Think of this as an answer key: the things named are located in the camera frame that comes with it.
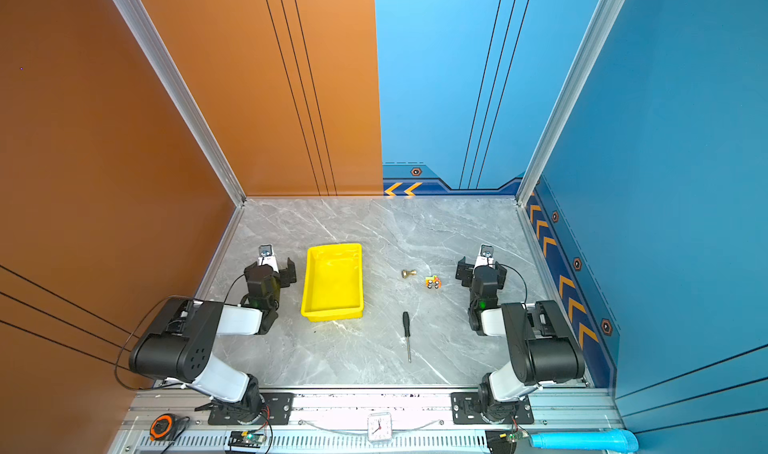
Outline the black handled screwdriver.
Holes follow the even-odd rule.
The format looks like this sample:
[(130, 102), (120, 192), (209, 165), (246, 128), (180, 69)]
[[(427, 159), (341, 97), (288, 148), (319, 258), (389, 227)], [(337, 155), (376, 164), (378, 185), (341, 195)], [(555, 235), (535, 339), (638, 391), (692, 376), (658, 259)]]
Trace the black handled screwdriver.
[(410, 315), (407, 311), (404, 311), (402, 313), (402, 324), (403, 324), (404, 338), (406, 343), (407, 361), (411, 363), (412, 362), (411, 322), (410, 322)]

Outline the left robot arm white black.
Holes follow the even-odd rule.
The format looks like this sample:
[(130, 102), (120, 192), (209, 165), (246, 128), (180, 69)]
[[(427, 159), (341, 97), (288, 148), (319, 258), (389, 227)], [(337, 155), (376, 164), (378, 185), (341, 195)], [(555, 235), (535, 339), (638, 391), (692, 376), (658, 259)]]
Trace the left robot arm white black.
[(266, 423), (268, 404), (252, 374), (239, 371), (213, 354), (217, 338), (263, 336), (279, 318), (281, 290), (297, 282), (295, 263), (284, 268), (264, 247), (243, 271), (247, 293), (237, 305), (172, 296), (132, 348), (131, 372), (169, 381), (209, 398), (200, 411), (209, 422), (241, 425)]

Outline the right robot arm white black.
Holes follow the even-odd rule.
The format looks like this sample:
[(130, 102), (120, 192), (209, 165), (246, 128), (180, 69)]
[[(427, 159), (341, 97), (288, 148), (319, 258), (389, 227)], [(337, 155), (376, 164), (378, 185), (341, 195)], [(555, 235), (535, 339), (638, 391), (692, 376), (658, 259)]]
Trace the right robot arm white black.
[(504, 303), (498, 293), (509, 269), (491, 256), (457, 262), (455, 278), (469, 290), (468, 321), (475, 334), (501, 337), (509, 360), (483, 376), (469, 414), (490, 424), (530, 423), (530, 394), (543, 385), (584, 376), (582, 348), (554, 300)]

